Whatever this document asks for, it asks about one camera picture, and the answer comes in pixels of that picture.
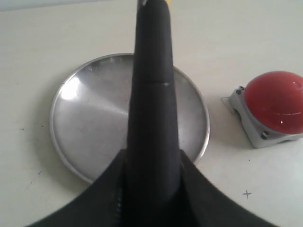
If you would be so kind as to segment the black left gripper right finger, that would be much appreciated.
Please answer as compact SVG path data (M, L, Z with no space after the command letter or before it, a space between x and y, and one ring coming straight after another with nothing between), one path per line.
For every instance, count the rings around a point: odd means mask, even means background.
M189 213L198 227L273 227L224 195L180 151L182 183Z

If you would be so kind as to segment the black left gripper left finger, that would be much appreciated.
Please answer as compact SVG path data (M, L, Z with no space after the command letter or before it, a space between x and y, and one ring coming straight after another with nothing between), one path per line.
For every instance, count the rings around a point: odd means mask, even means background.
M125 151L82 194L30 227L121 227Z

